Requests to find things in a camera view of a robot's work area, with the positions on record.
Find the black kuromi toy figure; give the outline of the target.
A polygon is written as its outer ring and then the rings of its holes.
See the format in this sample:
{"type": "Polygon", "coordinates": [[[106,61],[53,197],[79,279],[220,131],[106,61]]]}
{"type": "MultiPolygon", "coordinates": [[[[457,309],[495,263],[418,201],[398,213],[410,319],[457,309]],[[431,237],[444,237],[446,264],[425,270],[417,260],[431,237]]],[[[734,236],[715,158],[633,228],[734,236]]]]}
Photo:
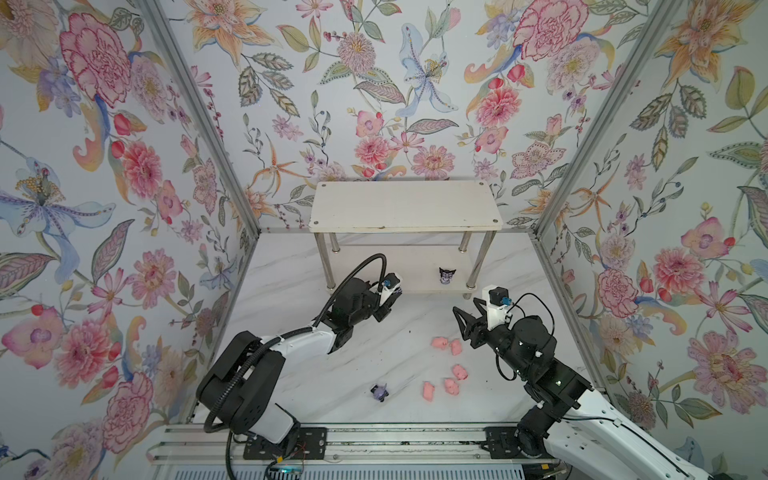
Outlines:
{"type": "Polygon", "coordinates": [[[457,272],[456,269],[449,269],[449,268],[443,268],[443,267],[439,267],[438,271],[439,271],[439,281],[442,285],[449,285],[452,282],[457,272]]]}

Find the small purple kuromi toy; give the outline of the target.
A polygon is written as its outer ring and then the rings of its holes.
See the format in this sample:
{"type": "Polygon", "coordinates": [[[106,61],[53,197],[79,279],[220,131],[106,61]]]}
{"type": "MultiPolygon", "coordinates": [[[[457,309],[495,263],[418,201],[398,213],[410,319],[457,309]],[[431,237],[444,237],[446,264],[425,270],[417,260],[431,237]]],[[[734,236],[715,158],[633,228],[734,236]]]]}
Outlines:
{"type": "Polygon", "coordinates": [[[387,385],[386,384],[383,384],[383,385],[376,384],[376,385],[374,385],[371,388],[370,393],[371,393],[372,397],[376,401],[378,401],[378,402],[384,402],[386,400],[386,398],[389,396],[389,391],[387,389],[387,385]]]}

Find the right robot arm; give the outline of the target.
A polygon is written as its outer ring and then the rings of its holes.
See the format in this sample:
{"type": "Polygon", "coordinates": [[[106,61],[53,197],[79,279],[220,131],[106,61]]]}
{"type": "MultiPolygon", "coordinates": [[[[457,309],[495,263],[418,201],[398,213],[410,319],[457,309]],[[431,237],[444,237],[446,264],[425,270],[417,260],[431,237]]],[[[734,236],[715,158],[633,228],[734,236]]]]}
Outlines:
{"type": "Polygon", "coordinates": [[[589,380],[556,357],[553,328],[535,315],[510,318],[514,304],[474,302],[476,315],[453,308],[463,341],[489,348],[523,383],[533,406],[506,444],[529,458],[550,455],[594,479],[708,479],[614,407],[589,380]]]}

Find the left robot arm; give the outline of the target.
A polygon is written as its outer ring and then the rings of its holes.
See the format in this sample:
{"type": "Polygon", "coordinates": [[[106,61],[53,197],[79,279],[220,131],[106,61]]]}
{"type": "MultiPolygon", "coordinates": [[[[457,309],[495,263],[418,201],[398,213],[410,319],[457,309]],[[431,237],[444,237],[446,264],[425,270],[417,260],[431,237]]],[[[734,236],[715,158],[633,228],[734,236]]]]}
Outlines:
{"type": "Polygon", "coordinates": [[[401,295],[394,273],[375,283],[352,278],[309,326],[264,338],[237,334],[197,388],[197,401],[208,411],[203,430],[244,436],[274,459],[293,453],[301,423],[272,401],[284,367],[340,350],[356,325],[383,321],[401,295]]]}

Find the white two-tier shelf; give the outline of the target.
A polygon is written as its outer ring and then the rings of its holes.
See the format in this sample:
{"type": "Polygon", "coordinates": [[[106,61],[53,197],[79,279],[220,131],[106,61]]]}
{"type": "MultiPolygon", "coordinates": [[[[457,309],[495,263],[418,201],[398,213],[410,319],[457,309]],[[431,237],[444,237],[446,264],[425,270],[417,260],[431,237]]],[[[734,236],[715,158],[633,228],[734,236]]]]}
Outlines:
{"type": "Polygon", "coordinates": [[[322,182],[309,230],[315,238],[326,287],[336,290],[336,273],[347,274],[365,258],[382,253],[387,268],[404,281],[407,294],[474,294],[487,253],[502,229],[490,188],[481,181],[322,182]],[[456,245],[342,246],[347,234],[458,234],[456,245]],[[456,269],[449,285],[438,268],[456,269]]]}

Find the pink pig toy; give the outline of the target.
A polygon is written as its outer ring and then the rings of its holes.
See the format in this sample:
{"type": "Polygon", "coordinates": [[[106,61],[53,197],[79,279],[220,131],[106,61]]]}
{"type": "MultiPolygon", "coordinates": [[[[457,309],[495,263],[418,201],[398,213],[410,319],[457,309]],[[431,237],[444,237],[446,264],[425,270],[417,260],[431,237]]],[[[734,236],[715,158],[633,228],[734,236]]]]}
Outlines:
{"type": "Polygon", "coordinates": [[[454,339],[450,342],[449,348],[453,356],[458,356],[462,353],[462,342],[460,339],[454,339]]]}
{"type": "Polygon", "coordinates": [[[463,381],[468,378],[467,370],[460,364],[455,364],[451,371],[456,380],[463,381]]]}
{"type": "Polygon", "coordinates": [[[445,350],[449,345],[450,341],[445,337],[435,337],[431,341],[431,346],[439,350],[445,350]]]}
{"type": "Polygon", "coordinates": [[[458,396],[460,393],[460,385],[457,380],[453,378],[446,378],[443,381],[444,390],[451,396],[458,396]]]}
{"type": "Polygon", "coordinates": [[[435,386],[430,382],[424,382],[422,388],[422,396],[427,402],[434,400],[435,386]]]}

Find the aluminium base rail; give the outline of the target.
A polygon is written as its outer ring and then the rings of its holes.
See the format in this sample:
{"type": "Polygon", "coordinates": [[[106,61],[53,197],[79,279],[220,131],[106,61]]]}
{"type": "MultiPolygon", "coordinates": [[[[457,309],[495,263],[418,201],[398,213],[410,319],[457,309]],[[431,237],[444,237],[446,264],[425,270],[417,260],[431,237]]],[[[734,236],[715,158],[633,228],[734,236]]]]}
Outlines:
{"type": "MultiPolygon", "coordinates": [[[[374,463],[544,463],[558,460],[547,447],[537,456],[526,455],[510,440],[491,435],[490,429],[507,434],[511,423],[383,423],[307,424],[300,428],[295,446],[283,456],[292,461],[352,464],[374,463]]],[[[206,433],[200,424],[167,427],[159,444],[149,450],[153,465],[223,465],[229,458],[236,466],[269,462],[276,449],[263,440],[228,433],[206,433]]]]}

